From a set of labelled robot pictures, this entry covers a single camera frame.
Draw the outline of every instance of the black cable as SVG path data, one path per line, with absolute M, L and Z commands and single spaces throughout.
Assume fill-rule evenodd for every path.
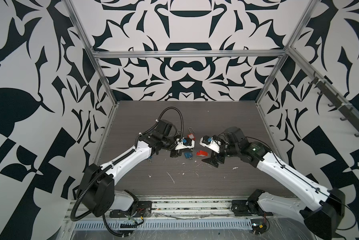
M 135 149 L 130 150 L 129 152 L 127 152 L 125 155 L 123 155 L 122 157 L 120 157 L 119 159 L 115 160 L 114 162 L 112 162 L 113 166 L 115 166 L 117 163 L 119 163 L 120 161 L 124 160 L 125 158 L 127 158 L 128 156 L 130 156 L 133 152 L 135 152 Z
M 130 226 L 129 226 L 129 225 L 126 225 L 126 224 L 125 224 L 125 225 L 126 225 L 128 228 L 137 227 L 137 226 L 139 226 L 139 225 L 141 225 L 141 224 L 143 224 L 143 223 L 144 223 L 144 218 L 142 218 L 142 217 L 141 217 L 141 219 L 142 219 L 142 222 L 139 222 L 139 223 L 136 223 L 136 224 L 134 224 L 134 225 L 130 225 Z
M 109 231 L 109 233 L 113 234 L 116 237 L 129 237 L 129 235 L 120 234 L 120 233 L 116 233 L 115 231 L 113 231 L 113 229 L 111 229 L 106 222 L 105 214 L 102 215 L 102 219 L 104 220 L 105 227 Z
M 93 186 L 93 184 L 101 177 L 105 174 L 105 172 L 107 170 L 109 170 L 110 168 L 112 168 L 112 165 L 107 166 L 106 168 L 104 168 L 103 170 L 101 170 L 96 176 L 93 177 L 93 179 L 88 183 L 88 185 L 86 186 L 85 190 L 83 190 L 81 192 L 81 194 L 78 196 L 76 203 L 74 204 L 72 211 L 70 213 L 70 220 L 72 220 L 73 222 L 81 220 L 82 218 L 86 217 L 87 215 L 89 215 L 91 213 L 90 210 L 86 211 L 85 213 L 79 215 L 78 217 L 76 217 L 76 212 L 78 209 L 78 206 L 80 205 L 82 199 L 84 198 L 84 196 L 86 195 L 87 191 Z
M 257 138 L 254 138 L 254 137 L 248 137 L 248 138 L 252 138 L 252 139 L 254 139 L 254 140 L 257 140 L 257 141 L 263 143 L 263 144 L 264 144 L 265 146 L 267 146 L 269 149 L 271 149 L 271 148 L 269 147 L 269 145 L 267 145 L 265 142 L 263 142 L 263 141 L 261 141 L 261 140 L 259 140 L 259 139 L 257 139 Z M 342 202 L 338 201 L 337 199 L 332 198 L 331 196 L 324 194 L 323 192 L 321 192 L 320 189 L 314 187 L 313 185 L 311 185 L 310 183 L 308 183 L 306 180 L 304 180 L 303 178 L 301 178 L 300 176 L 298 176 L 297 174 L 295 174 L 295 173 L 292 172 L 291 170 L 287 169 L 284 165 L 282 165 L 282 164 L 279 162 L 277 156 L 274 154 L 273 151 L 272 151 L 272 153 L 273 153 L 275 159 L 277 160 L 277 162 L 279 163 L 279 165 L 281 165 L 281 168 L 288 170 L 288 171 L 291 172 L 293 175 L 295 175 L 297 178 L 301 179 L 301 180 L 304 181 L 306 184 L 308 184 L 309 186 L 311 186 L 311 188 L 313 188 L 313 189 L 316 190 L 317 192 L 319 192 L 319 193 L 325 195 L 326 197 L 328 197 L 328 198 L 330 198 L 330 199 L 336 201 L 336 202 L 339 203 L 339 204 L 344 205 L 345 207 L 347 207 L 347 208 L 351 211 L 351 213 L 353 213 L 353 215 L 354 215 L 354 217 L 355 217 L 355 214 L 354 214 L 353 210 L 351 210 L 351 209 L 348 207 L 348 205 L 343 204 Z M 337 230 L 349 230 L 349 229 L 353 228 L 356 224 L 357 224 L 357 219 L 355 218 L 355 222 L 354 222 L 354 224 L 353 224 L 351 227 L 345 228 L 345 229 L 339 229 L 339 228 L 337 228 Z
M 180 140 L 182 139 L 182 137 L 183 137 L 183 118 L 182 118 L 182 113 L 178 110 L 178 108 L 175 108 L 175 107 L 167 107 L 167 108 L 165 108 L 165 109 L 162 111 L 162 113 L 161 113 L 160 116 L 158 117 L 158 119 L 157 119 L 156 123 L 153 125 L 153 127 L 149 128 L 149 130 L 147 130 L 147 131 L 141 133 L 141 135 L 138 135 L 138 136 L 137 136 L 137 138 L 135 139 L 135 142 L 134 142 L 134 146 L 135 146 L 135 147 L 137 147 L 138 140 L 139 140 L 140 136 L 145 135 L 146 133 L 150 132 L 150 131 L 153 130 L 155 127 L 157 127 L 158 121 L 161 120 L 163 114 L 164 114 L 167 110 L 169 110 L 169 109 L 176 110 L 177 113 L 179 114 L 179 117 L 180 117 L 180 119 L 181 119 L 181 136 L 180 136 L 179 139 L 180 139 Z

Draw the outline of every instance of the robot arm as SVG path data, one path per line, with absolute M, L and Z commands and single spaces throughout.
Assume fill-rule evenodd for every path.
M 169 136 L 174 126 L 171 122 L 161 120 L 163 113 L 168 109 L 175 109 L 181 117 L 181 133 Z M 183 122 L 180 111 L 176 108 L 166 108 L 157 119 L 157 123 L 148 131 L 140 133 L 135 145 L 120 156 L 100 166 L 92 164 L 85 170 L 77 191 L 77 202 L 72 209 L 71 220 L 77 221 L 92 213 L 96 217 L 104 215 L 112 207 L 122 211 L 127 216 L 135 213 L 138 199 L 129 191 L 115 191 L 114 186 L 133 167 L 149 158 L 159 150 L 170 151 L 170 157 L 181 156 L 185 148 L 194 148 L 194 140 L 182 138 Z M 88 212 L 85 216 L 75 216 L 76 209 L 83 203 Z
M 237 127 L 230 127 L 222 134 L 224 139 L 216 135 L 201 139 L 202 146 L 213 150 L 211 157 L 202 161 L 218 167 L 219 163 L 224 163 L 225 157 L 239 157 L 272 176 L 301 199 L 290 200 L 257 189 L 248 198 L 248 204 L 232 203 L 234 213 L 278 213 L 304 223 L 311 232 L 324 240 L 332 238 L 345 213 L 343 192 L 329 190 L 310 180 L 278 158 L 264 144 L 250 143 Z

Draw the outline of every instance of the red padlock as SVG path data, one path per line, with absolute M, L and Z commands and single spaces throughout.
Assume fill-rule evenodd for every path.
M 196 137 L 194 136 L 194 130 L 192 127 L 188 127 L 187 129 L 189 129 L 190 134 L 187 135 L 188 138 L 190 138 L 191 140 L 196 140 Z

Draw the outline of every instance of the patterned backdrop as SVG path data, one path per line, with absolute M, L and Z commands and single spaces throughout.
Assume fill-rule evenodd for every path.
M 295 45 L 359 110 L 359 0 L 322 0 Z M 359 137 L 342 114 L 310 86 L 288 58 L 261 102 L 276 144 L 289 165 L 346 195 L 345 218 L 335 238 L 359 239 Z
M 101 59 L 117 100 L 255 100 L 276 57 Z
M 96 51 L 283 49 L 308 0 L 73 0 Z M 276 57 L 102 59 L 117 100 L 255 100 Z
M 60 0 L 0 0 L 0 239 L 56 235 L 111 108 Z

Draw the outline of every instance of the table surface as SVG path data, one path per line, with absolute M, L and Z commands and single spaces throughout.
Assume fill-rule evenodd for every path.
M 170 158 L 170 151 L 161 150 L 151 161 L 144 160 L 130 170 L 115 186 L 116 190 L 126 189 L 145 196 L 249 196 L 255 189 L 263 189 L 278 196 L 294 196 L 271 176 L 238 157 L 227 157 L 225 164 L 215 168 L 201 161 L 206 157 L 196 156 L 198 150 L 211 154 L 210 149 L 200 146 L 201 137 L 218 135 L 232 126 L 272 147 L 253 101 L 121 101 L 98 163 L 110 161 L 133 146 L 138 133 L 153 126 L 162 110 L 169 106 L 181 111 L 184 134 L 189 134 L 188 127 L 195 131 L 194 159 L 186 159 L 184 154 Z M 181 127 L 174 110 L 168 110 L 162 119 Z

